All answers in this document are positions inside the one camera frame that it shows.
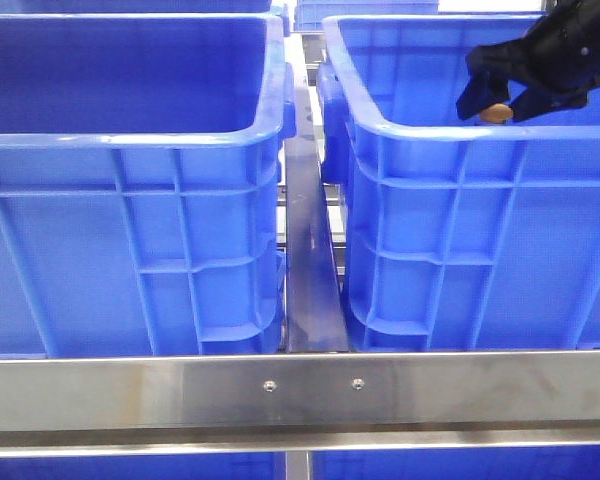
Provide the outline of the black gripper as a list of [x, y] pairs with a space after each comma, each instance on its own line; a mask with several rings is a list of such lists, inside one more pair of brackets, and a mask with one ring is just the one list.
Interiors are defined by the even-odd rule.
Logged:
[[557, 1], [522, 37], [507, 47], [477, 46], [465, 63], [461, 120], [508, 102], [509, 78], [525, 87], [510, 104], [514, 122], [584, 108], [588, 93], [600, 89], [600, 1]]

